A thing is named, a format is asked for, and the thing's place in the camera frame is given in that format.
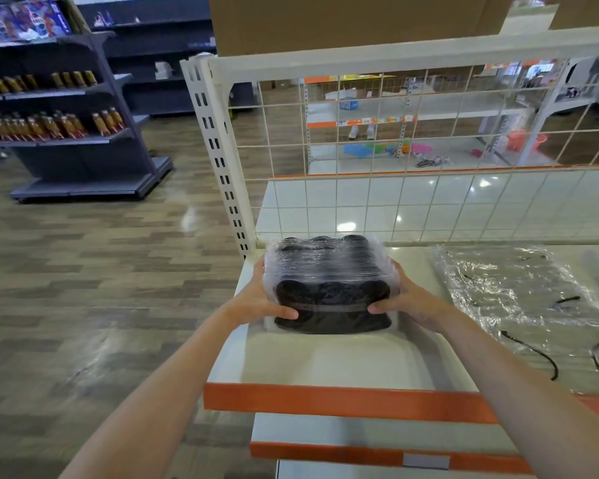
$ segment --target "pink basket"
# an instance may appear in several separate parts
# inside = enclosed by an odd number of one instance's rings
[[[528,131],[511,131],[508,133],[508,149],[519,152],[524,149],[526,140],[528,139]],[[548,141],[548,136],[539,134],[533,144],[533,151],[539,148],[539,145]]]

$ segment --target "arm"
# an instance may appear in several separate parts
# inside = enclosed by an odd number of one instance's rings
[[[399,264],[399,296],[369,307],[399,310],[440,333],[538,478],[599,479],[599,416],[548,375],[518,360],[466,314],[417,286]]]
[[[263,316],[296,319],[270,303],[262,286],[264,262],[253,279],[214,312],[91,436],[60,479],[161,479],[181,441],[224,341],[240,324]]]

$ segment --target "wood plank floor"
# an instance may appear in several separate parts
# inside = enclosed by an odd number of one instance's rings
[[[144,136],[177,169],[143,202],[18,205],[28,172],[0,164],[0,479],[57,477],[233,295],[241,257],[196,119]],[[200,403],[167,477],[272,478],[248,453],[253,418]]]

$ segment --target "brown cardboard box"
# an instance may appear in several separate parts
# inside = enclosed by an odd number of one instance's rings
[[[499,33],[512,0],[209,0],[219,55]]]
[[[599,26],[599,0],[561,0],[551,30]]]

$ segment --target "black package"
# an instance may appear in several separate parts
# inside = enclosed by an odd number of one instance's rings
[[[272,300],[299,312],[296,320],[276,317],[278,328],[343,335],[391,328],[391,317],[367,308],[398,293],[399,277],[379,241],[287,238],[266,251],[264,285]]]

